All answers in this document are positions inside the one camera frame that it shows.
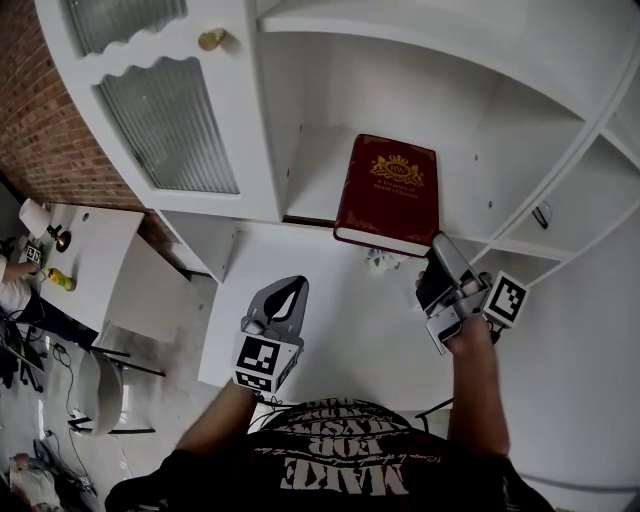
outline door knob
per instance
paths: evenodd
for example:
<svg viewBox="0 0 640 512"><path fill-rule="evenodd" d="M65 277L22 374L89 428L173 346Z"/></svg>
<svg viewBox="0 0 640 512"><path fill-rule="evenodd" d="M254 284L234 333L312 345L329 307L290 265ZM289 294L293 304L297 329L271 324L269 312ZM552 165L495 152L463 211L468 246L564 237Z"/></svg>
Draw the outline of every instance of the door knob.
<svg viewBox="0 0 640 512"><path fill-rule="evenodd" d="M198 38L198 46L205 52L215 50L227 35L227 31L223 28L215 28L209 32L203 32Z"/></svg>

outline brick wall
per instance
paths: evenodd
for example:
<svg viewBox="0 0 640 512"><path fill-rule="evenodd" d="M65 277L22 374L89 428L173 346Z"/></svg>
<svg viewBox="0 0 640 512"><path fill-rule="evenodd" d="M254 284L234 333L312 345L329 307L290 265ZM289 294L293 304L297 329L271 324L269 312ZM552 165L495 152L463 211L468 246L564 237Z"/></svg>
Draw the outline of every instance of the brick wall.
<svg viewBox="0 0 640 512"><path fill-rule="evenodd" d="M113 168L53 65L33 0L0 0L0 172L23 197L147 212L140 234L175 241Z"/></svg>

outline frosted glass panel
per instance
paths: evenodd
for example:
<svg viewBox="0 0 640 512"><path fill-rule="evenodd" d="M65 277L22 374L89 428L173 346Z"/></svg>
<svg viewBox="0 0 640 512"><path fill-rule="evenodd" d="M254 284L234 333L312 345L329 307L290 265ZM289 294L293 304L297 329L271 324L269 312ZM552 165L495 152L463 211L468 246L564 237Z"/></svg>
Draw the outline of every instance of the frosted glass panel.
<svg viewBox="0 0 640 512"><path fill-rule="evenodd" d="M238 193L197 59L164 57L97 89L156 187Z"/></svg>
<svg viewBox="0 0 640 512"><path fill-rule="evenodd" d="M186 0L66 0L66 3L85 55L102 53L109 43L126 42L142 29L159 32L171 20L187 15Z"/></svg>

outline chair leg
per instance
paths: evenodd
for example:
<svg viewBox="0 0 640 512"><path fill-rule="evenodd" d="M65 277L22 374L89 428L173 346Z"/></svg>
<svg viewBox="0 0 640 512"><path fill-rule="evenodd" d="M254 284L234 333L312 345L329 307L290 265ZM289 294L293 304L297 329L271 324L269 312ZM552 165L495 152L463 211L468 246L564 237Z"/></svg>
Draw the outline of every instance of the chair leg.
<svg viewBox="0 0 640 512"><path fill-rule="evenodd" d="M127 352L117 352L116 350L108 350L102 347L89 347L89 351L100 352L101 354L108 354L112 356L131 357L131 354Z"/></svg>
<svg viewBox="0 0 640 512"><path fill-rule="evenodd" d="M153 434L155 431L153 428L137 428L130 430L112 430L109 434Z"/></svg>
<svg viewBox="0 0 640 512"><path fill-rule="evenodd" d="M167 374L164 372L161 372L159 370L151 370L149 368L144 368L142 366L138 366L135 364L131 364L131 363L127 363L125 361L120 361L118 359L113 359L111 357L109 357L109 360L115 364L116 366L120 366L121 368L131 368L132 370L138 370L139 372L144 372L144 373L151 373L153 375L158 375L159 377L166 377Z"/></svg>
<svg viewBox="0 0 640 512"><path fill-rule="evenodd" d="M91 432L90 428L83 428L78 426L78 425L81 425L82 423L88 423L89 421L92 421L91 418L87 418L85 416L84 418L76 418L75 420L69 420L67 421L67 423L73 429L74 432Z"/></svg>

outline cabinet door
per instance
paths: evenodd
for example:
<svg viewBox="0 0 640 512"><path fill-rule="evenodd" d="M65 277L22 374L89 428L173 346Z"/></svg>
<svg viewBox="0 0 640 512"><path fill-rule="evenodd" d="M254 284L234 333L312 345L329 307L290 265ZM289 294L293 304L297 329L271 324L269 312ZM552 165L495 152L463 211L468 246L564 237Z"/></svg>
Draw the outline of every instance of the cabinet door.
<svg viewBox="0 0 640 512"><path fill-rule="evenodd" d="M253 2L36 4L71 98L145 206L280 218Z"/></svg>

